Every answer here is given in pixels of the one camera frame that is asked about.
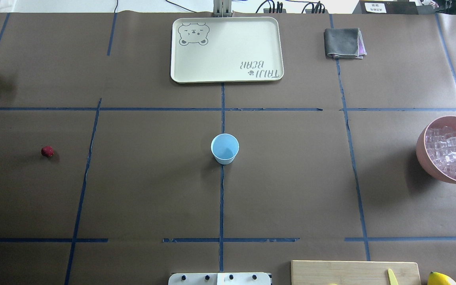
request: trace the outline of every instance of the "cable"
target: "cable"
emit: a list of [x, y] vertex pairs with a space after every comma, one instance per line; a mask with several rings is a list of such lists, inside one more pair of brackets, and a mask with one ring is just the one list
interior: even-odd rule
[[313, 3], [313, 2], [308, 2], [308, 3], [304, 6], [304, 8], [303, 8], [302, 11], [300, 12], [300, 14], [304, 14], [304, 11], [306, 10], [307, 6], [309, 6], [309, 4], [313, 6], [313, 7], [311, 8], [311, 13], [312, 13], [312, 11], [314, 10], [314, 3]]
[[263, 1], [260, 6], [258, 7], [258, 9], [256, 10], [255, 13], [258, 13], [259, 9], [261, 8], [261, 6], [263, 6], [266, 2], [268, 2], [268, 11], [271, 13], [272, 12], [272, 9], [275, 9], [276, 8], [276, 4], [274, 3], [274, 0], [265, 0]]
[[288, 2], [297, 2], [297, 3], [312, 3], [311, 1], [295, 1], [295, 0], [286, 0]]
[[318, 1], [316, 5], [316, 9], [314, 9], [314, 14], [324, 14], [325, 13], [325, 6], [321, 1]]
[[175, 5], [175, 6], [179, 6], [179, 7], [183, 8], [183, 9], [185, 9], [185, 10], [192, 11], [193, 13], [197, 13], [197, 11], [190, 10], [190, 9], [188, 9], [188, 8], [186, 8], [186, 7], [183, 7], [183, 6], [179, 5], [179, 4], [176, 4], [176, 3], [174, 3], [174, 2], [171, 2], [170, 0], [165, 0], [165, 1], [168, 2], [168, 3], [170, 3], [170, 4], [173, 4], [173, 5]]

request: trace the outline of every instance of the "cutting board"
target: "cutting board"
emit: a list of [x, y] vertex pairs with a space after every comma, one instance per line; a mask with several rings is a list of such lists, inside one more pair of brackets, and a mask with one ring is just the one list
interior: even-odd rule
[[389, 285], [388, 269], [399, 285], [421, 285], [414, 262], [292, 260], [292, 285]]

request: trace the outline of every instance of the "gray cloth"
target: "gray cloth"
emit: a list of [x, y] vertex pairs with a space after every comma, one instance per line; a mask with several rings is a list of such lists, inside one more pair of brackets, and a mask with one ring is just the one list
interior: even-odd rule
[[362, 59], [365, 52], [359, 28], [325, 29], [325, 54], [332, 58]]

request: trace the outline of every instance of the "blue paper cup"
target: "blue paper cup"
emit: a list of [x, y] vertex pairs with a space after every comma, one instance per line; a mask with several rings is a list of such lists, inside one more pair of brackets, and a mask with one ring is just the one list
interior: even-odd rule
[[229, 164], [239, 153], [239, 141], [228, 133], [217, 135], [210, 143], [210, 150], [220, 164]]

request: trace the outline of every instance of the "small red ball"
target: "small red ball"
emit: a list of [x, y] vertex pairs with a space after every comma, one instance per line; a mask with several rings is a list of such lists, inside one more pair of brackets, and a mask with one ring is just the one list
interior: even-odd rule
[[45, 157], [51, 157], [54, 155], [54, 150], [51, 146], [46, 146], [45, 148], [42, 148], [42, 155]]

